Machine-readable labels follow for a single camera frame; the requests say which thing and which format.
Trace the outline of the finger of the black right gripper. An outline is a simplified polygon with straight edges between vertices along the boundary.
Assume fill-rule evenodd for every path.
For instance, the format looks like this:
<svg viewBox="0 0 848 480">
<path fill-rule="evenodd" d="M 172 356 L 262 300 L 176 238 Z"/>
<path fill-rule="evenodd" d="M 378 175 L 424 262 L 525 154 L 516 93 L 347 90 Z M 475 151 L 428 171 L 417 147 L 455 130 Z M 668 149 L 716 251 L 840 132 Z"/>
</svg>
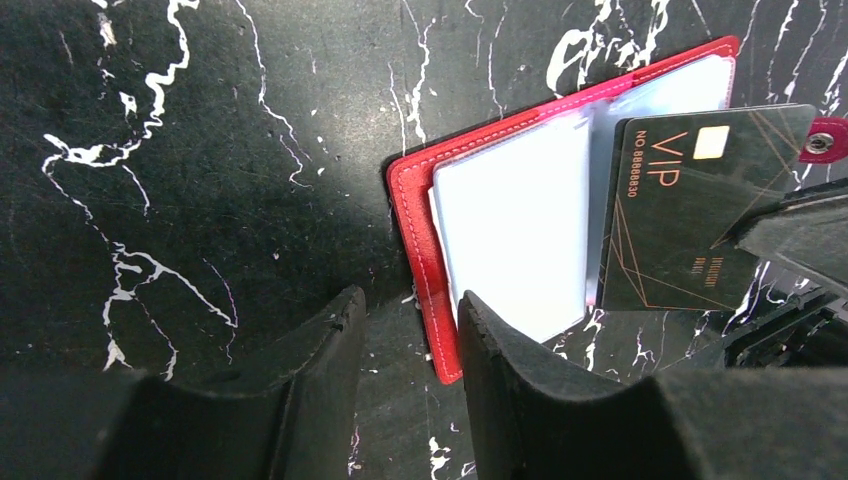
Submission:
<svg viewBox="0 0 848 480">
<path fill-rule="evenodd" d="M 793 191 L 747 214 L 728 234 L 734 247 L 847 297 L 847 180 Z"/>
</svg>

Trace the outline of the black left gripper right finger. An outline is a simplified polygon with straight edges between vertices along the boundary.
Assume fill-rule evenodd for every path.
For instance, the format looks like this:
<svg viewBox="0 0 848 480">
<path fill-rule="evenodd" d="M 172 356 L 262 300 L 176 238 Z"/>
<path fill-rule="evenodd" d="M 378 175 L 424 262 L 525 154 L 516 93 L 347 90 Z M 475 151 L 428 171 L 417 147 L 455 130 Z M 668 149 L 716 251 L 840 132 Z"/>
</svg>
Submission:
<svg viewBox="0 0 848 480">
<path fill-rule="evenodd" d="M 624 385 L 459 305 L 482 479 L 843 479 L 843 367 L 664 370 Z"/>
</svg>

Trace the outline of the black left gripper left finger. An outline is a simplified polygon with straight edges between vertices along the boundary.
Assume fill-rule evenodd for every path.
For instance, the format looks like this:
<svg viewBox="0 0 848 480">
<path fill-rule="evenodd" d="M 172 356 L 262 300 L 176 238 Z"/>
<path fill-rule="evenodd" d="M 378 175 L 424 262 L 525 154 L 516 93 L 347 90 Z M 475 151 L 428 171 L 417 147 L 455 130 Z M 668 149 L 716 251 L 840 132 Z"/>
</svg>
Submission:
<svg viewBox="0 0 848 480">
<path fill-rule="evenodd" d="M 344 479 L 362 289 L 185 386 L 140 371 L 1 373 L 5 479 Z"/>
</svg>

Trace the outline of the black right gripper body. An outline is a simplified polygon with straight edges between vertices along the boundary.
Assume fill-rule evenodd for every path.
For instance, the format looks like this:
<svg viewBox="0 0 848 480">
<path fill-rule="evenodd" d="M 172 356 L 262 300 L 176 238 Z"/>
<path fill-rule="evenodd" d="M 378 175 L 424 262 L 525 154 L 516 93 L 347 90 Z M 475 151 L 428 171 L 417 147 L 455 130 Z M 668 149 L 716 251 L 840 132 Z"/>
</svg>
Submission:
<svg viewBox="0 0 848 480">
<path fill-rule="evenodd" d="M 723 355 L 726 368 L 846 365 L 847 300 L 823 288 L 758 319 Z"/>
</svg>

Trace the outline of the black VIP card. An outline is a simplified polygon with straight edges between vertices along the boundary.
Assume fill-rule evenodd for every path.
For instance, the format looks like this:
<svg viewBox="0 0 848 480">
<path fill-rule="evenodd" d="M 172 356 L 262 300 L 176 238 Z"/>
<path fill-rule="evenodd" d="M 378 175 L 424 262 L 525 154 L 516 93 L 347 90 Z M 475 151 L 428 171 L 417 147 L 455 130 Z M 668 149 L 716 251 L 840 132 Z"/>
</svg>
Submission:
<svg viewBox="0 0 848 480">
<path fill-rule="evenodd" d="M 815 116 L 785 104 L 619 121 L 596 305 L 736 309 L 758 260 L 733 234 L 784 198 Z"/>
</svg>

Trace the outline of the red leather card holder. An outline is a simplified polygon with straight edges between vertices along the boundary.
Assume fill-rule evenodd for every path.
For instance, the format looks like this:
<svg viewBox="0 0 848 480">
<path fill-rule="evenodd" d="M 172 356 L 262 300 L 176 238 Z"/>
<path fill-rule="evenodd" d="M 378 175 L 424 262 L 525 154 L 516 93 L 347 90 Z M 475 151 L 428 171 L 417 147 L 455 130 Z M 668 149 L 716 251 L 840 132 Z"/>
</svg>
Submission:
<svg viewBox="0 0 848 480">
<path fill-rule="evenodd" d="M 463 374 L 458 320 L 467 292 L 540 343 L 581 322 L 588 310 L 614 312 L 595 300 L 617 123 L 733 109 L 738 47 L 733 36 L 713 40 L 388 167 L 442 383 Z M 793 173 L 846 155 L 846 120 L 816 110 Z"/>
</svg>

